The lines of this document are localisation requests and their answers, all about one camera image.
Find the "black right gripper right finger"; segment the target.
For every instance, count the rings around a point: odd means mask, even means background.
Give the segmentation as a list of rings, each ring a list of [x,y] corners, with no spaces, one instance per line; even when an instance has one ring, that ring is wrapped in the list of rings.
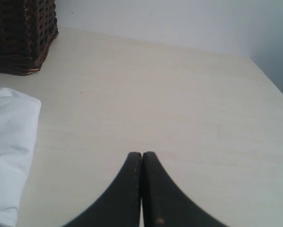
[[[171,179],[154,152],[143,154],[141,198],[145,227],[224,227]]]

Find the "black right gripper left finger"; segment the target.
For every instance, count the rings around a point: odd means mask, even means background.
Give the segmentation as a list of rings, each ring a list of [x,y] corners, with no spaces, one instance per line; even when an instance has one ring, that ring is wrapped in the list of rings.
[[[140,222],[139,177],[142,156],[130,152],[104,193],[67,227],[138,227]]]

